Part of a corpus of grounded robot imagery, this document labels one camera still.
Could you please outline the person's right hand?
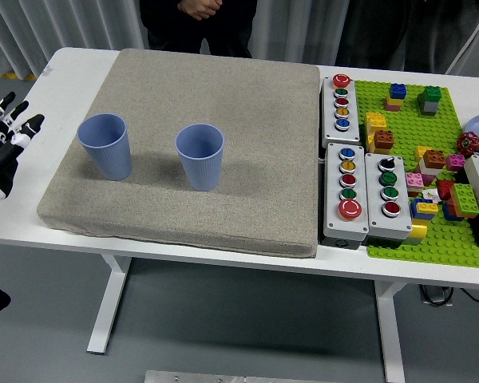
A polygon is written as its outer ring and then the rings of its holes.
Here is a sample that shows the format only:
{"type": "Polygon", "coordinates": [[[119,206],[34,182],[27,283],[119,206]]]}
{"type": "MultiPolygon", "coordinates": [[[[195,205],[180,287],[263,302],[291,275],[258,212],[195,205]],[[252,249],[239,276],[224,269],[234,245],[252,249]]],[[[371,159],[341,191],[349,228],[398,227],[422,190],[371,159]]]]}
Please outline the person's right hand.
{"type": "Polygon", "coordinates": [[[222,0],[182,0],[177,7],[179,11],[200,21],[214,16],[222,5],[222,0]]]}

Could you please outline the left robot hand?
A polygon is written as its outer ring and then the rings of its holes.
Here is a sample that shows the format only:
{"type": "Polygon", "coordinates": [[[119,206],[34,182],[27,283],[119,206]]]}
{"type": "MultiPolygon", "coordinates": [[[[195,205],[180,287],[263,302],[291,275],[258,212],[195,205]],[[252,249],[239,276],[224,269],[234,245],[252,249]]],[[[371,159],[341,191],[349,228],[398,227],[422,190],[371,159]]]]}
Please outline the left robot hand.
{"type": "Polygon", "coordinates": [[[37,114],[23,124],[18,124],[17,119],[28,108],[29,102],[22,101],[8,113],[7,107],[15,97],[16,94],[10,92],[0,100],[0,201],[11,193],[18,169],[18,157],[41,131],[45,119],[42,114],[37,114]]]}

